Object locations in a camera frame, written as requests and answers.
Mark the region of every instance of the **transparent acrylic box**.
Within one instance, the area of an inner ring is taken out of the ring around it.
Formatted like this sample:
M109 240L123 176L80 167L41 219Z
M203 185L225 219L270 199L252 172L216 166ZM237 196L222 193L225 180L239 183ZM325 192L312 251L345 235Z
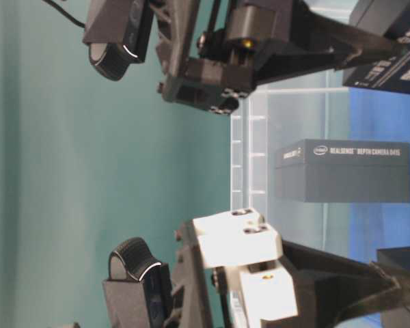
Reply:
M315 12L347 23L357 0L306 2ZM254 207L285 239L348 257L350 205L277 198L275 153L301 139L348 139L349 129L349 89L342 87L341 72L259 87L231 117L231 208ZM380 324L375 316L340 327Z

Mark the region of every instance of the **teal wall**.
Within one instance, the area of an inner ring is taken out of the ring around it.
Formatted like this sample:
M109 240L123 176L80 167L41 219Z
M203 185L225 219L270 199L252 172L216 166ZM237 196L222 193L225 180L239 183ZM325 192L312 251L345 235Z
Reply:
M83 20L88 4L66 7ZM0 328L108 327L119 242L142 236L172 264L182 221L229 208L229 120L161 100L153 32L146 64L113 83L82 30L0 0Z

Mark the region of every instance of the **cable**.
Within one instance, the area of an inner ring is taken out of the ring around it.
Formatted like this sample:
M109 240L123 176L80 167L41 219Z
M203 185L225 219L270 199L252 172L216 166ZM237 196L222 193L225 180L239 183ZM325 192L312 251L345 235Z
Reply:
M48 5L51 5L53 8L55 8L61 15L65 16L71 23L75 24L76 26L85 28L85 24L82 23L81 21L77 20L75 17L71 16L69 13L67 13L67 11L65 11L65 9L63 9L63 7L61 7L60 5L58 5L56 2L52 1L52 0L41 0L45 3L47 3Z

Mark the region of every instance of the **black box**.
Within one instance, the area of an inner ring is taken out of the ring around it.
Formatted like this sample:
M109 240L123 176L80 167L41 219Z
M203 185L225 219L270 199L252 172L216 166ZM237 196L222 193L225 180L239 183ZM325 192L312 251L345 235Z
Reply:
M410 247L379 249L377 258L381 264L410 271ZM410 328L410 306L382 313L381 323L384 328Z
M277 152L277 196L302 202L410 202L410 145L305 139Z
M398 40L409 51L403 56L346 70L343 84L410 94L410 0L360 0L350 24Z

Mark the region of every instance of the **yellow light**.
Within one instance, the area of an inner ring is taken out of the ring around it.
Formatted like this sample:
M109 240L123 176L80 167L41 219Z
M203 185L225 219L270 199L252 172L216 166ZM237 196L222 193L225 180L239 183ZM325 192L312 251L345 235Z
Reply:
M247 48L247 49L250 49L250 48L252 48L252 47L254 46L254 42L253 42L252 40L250 40L250 39L244 39L244 40L242 41L242 44L243 44L243 46L244 46L245 48Z

